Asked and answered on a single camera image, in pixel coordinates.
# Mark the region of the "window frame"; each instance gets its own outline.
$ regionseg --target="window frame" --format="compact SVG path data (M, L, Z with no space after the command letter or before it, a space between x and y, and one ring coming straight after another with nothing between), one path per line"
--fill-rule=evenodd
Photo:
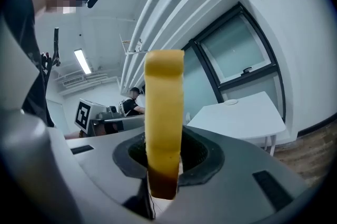
M240 77L234 78L232 80L226 81L224 83L220 83L220 80L214 70L213 65L211 64L210 59L207 57L205 51L203 50L202 46L200 45L201 41L208 37L210 34L212 34L215 30L217 30L219 27L223 26L226 22L229 20L239 16L243 15L247 21L251 24L255 32L257 33L258 37L260 38L268 56L271 61L270 64L254 70L252 72L249 72L245 75L242 75ZM283 86L283 80L282 75L280 71L279 64L277 63L275 54L270 46L270 43L266 36L264 35L262 29L256 22L256 20L253 18L253 16L248 12L248 10L240 3L238 2L235 6L233 6L230 10L228 10L226 13L221 15L219 18L217 18L214 22L212 22L208 27L206 27L203 31L201 31L199 34L197 34L196 37L191 39L186 46L182 48L182 50L186 51L188 48L192 48L195 52L198 60L200 61L202 68L204 69L206 76L211 84L211 87L213 89L213 92L215 94L215 97L218 101L218 103L224 102L224 99L222 97L222 91L231 89L233 87L237 87L239 85L249 83L252 81L255 81L261 77L267 76L271 73L277 72L280 84L281 84L281 93L282 93L282 105L283 105L283 116L282 119L285 121L285 114L286 114L286 108L285 108L285 96L284 96L284 86Z

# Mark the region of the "white ceiling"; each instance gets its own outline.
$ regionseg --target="white ceiling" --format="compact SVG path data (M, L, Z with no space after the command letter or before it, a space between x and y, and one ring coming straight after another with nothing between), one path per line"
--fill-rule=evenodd
M74 14L44 14L35 31L41 52L53 53L54 28L59 27L61 66L53 67L54 77L80 70L74 50L82 48L94 71L110 70L121 76L125 60L122 40L130 40L147 0L99 0L89 9L77 8Z

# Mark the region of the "window handle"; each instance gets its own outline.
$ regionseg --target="window handle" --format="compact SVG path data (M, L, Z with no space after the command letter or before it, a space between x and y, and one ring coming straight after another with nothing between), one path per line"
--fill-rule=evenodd
M252 67L247 67L246 69L243 70L243 73L241 74L241 76L248 74L249 73L249 69L251 69Z

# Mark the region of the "black cap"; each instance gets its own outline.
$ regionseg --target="black cap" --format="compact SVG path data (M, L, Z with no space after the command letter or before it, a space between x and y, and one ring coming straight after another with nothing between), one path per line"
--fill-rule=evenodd
M139 91L139 89L137 88L137 87L132 87L131 89L130 89L130 92L131 91L135 91L135 92L137 92L138 94L140 94L140 91Z

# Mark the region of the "wooden floor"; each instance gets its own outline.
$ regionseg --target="wooden floor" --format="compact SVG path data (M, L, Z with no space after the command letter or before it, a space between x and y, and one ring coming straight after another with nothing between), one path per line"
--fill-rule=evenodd
M337 120L298 138L276 146L274 156L313 186L327 174L337 150Z

